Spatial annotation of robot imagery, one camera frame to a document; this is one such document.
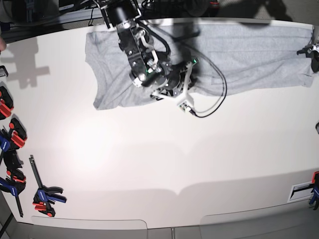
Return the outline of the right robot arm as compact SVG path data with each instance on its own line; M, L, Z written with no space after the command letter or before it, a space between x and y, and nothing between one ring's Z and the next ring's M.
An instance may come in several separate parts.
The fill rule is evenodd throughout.
M135 0L97 0L96 5L108 28L114 27L119 47L131 67L133 84L151 88L152 97L189 98L191 73L196 59L173 65L168 43L140 22L142 13Z

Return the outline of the person hand at left edge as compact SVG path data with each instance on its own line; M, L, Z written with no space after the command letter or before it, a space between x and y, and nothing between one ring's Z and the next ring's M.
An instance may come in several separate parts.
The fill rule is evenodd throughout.
M0 52L2 52L4 50L6 50L6 42L4 41L2 36L0 35Z

